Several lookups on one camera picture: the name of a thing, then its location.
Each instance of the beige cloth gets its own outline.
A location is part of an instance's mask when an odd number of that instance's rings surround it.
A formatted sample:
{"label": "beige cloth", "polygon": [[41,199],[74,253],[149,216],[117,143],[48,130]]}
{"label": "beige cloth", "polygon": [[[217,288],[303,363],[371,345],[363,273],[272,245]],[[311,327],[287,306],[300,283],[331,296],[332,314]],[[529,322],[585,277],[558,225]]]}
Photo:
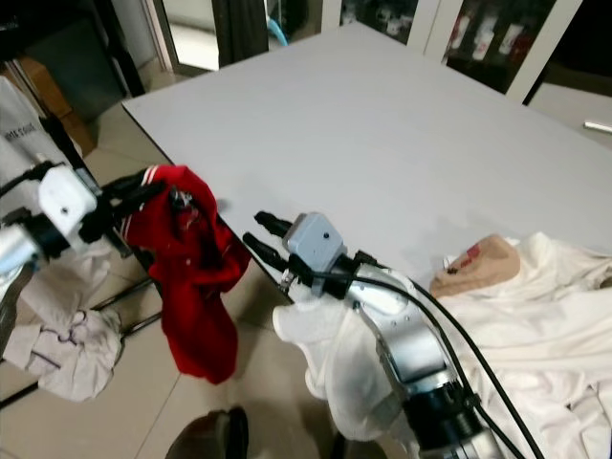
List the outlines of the beige cloth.
{"label": "beige cloth", "polygon": [[439,298],[482,289],[515,277],[520,270],[516,249],[498,234],[470,247],[443,271],[436,273],[429,290]]}

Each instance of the tabletop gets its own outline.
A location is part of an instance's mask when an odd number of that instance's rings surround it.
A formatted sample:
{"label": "tabletop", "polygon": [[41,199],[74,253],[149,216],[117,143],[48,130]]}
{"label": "tabletop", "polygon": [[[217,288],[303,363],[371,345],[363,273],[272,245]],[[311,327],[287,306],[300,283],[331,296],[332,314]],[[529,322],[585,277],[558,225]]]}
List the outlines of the tabletop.
{"label": "tabletop", "polygon": [[316,210],[425,282],[493,232],[612,251],[612,151],[359,24],[124,107],[239,236]]}

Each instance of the tiled floor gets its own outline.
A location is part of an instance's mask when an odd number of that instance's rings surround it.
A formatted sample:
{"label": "tiled floor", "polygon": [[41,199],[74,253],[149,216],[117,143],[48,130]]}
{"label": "tiled floor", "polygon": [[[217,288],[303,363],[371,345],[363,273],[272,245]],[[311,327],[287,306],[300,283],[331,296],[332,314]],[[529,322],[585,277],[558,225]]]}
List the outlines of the tiled floor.
{"label": "tiled floor", "polygon": [[[175,79],[156,75],[151,85]],[[98,148],[86,163],[101,184],[164,162],[119,104],[95,128]],[[145,276],[133,258],[114,256],[111,271],[91,304]],[[273,332],[272,308],[285,298],[251,263],[224,300],[240,336],[238,370],[229,382],[214,386],[181,376],[157,322],[126,341],[113,380],[95,400],[74,404],[38,390],[4,409],[0,459],[163,459],[192,419],[234,404],[244,406],[249,416],[251,458],[329,457],[333,434],[327,407],[306,388],[300,351]],[[113,307],[129,325],[160,311],[161,303],[148,287]],[[0,397],[31,380],[7,363],[0,365]],[[385,444],[391,445],[388,439]],[[390,449],[390,458],[404,457],[397,447]]]}

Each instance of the red cloth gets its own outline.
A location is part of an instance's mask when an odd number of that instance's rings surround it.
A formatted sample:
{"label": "red cloth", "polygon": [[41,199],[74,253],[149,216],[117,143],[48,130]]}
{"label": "red cloth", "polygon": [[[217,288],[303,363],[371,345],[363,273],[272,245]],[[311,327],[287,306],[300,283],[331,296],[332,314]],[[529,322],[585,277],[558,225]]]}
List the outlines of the red cloth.
{"label": "red cloth", "polygon": [[[238,335],[220,294],[249,264],[249,252],[219,219],[208,186],[185,166],[147,169],[143,184],[165,190],[123,222],[125,240],[155,252],[149,274],[162,285],[162,329],[181,373],[221,383],[236,367]],[[170,192],[192,197],[176,210]]]}

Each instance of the glass cabinet door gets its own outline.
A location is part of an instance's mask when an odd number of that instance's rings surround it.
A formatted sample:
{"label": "glass cabinet door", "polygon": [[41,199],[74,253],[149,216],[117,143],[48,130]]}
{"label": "glass cabinet door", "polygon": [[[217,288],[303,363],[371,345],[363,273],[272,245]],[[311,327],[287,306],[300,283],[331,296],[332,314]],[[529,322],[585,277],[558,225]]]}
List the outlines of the glass cabinet door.
{"label": "glass cabinet door", "polygon": [[506,93],[555,0],[465,0],[444,62]]}
{"label": "glass cabinet door", "polygon": [[359,21],[407,44],[418,3],[419,0],[342,0],[340,24]]}

